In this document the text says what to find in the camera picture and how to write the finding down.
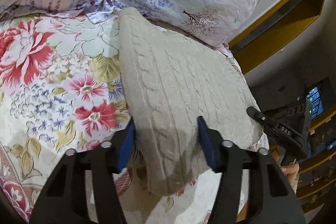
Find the person's right hand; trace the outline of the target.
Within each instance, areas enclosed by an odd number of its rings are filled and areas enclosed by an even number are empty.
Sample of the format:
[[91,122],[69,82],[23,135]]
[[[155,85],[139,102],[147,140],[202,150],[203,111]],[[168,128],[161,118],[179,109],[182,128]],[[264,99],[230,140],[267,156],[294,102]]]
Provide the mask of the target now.
[[282,170],[283,174],[287,177],[293,191],[297,193],[297,185],[298,185],[298,173],[299,173],[299,163],[291,163],[288,165],[280,165],[279,159],[280,155],[277,151],[272,152],[272,157],[277,162],[278,166]]

